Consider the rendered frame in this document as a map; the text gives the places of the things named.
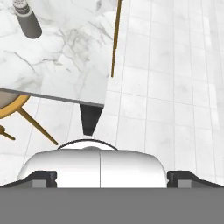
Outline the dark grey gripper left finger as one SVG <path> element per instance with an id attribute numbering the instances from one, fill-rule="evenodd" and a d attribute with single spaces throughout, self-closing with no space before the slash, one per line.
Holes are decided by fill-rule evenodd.
<path id="1" fill-rule="evenodd" d="M 2 185 L 2 188 L 56 188 L 56 171 L 34 171 L 24 179 Z"/>

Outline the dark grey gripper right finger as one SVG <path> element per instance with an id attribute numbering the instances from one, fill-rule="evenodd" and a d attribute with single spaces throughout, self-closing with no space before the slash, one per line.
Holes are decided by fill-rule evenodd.
<path id="1" fill-rule="evenodd" d="M 223 188 L 223 185 L 198 178 L 191 171 L 168 171 L 168 188 Z"/>

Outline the white marble dining counter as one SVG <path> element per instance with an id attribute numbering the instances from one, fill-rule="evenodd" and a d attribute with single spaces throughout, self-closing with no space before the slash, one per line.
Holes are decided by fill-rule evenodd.
<path id="1" fill-rule="evenodd" d="M 83 134 L 101 116 L 111 77 L 117 0 L 27 0 L 42 35 L 27 38 L 0 0 L 0 89 L 80 105 Z"/>

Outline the grey cylindrical shaker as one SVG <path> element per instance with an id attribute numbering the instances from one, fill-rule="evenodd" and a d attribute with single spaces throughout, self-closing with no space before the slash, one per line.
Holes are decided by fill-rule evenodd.
<path id="1" fill-rule="evenodd" d="M 42 29 L 27 0 L 12 0 L 12 5 L 23 34 L 28 39 L 38 39 L 42 35 Z"/>

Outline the white rounded dome object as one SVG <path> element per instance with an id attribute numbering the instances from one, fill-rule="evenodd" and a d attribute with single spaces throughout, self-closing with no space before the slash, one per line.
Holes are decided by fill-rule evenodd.
<path id="1" fill-rule="evenodd" d="M 59 188 L 165 188 L 167 177 L 159 160 L 133 150 L 82 149 L 41 151 L 30 157 L 18 179 L 35 171 L 54 171 Z"/>

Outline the stool with golden legs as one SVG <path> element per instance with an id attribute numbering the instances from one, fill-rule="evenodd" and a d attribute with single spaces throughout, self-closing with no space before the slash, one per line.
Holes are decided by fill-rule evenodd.
<path id="1" fill-rule="evenodd" d="M 23 106 L 27 103 L 29 98 L 30 96 L 25 94 L 14 94 L 0 91 L 0 119 L 18 112 L 51 142 L 58 145 L 58 142 L 23 109 Z"/>

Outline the thin golden stool leg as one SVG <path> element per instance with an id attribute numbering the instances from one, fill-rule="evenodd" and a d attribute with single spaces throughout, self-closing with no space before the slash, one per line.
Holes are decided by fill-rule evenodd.
<path id="1" fill-rule="evenodd" d="M 122 8 L 122 0 L 117 0 L 115 30 L 114 30 L 114 44 L 113 44 L 112 65 L 111 65 L 111 78 L 114 77 L 114 71 L 115 71 L 116 49 L 117 49 L 118 36 L 119 36 L 121 8 Z"/>

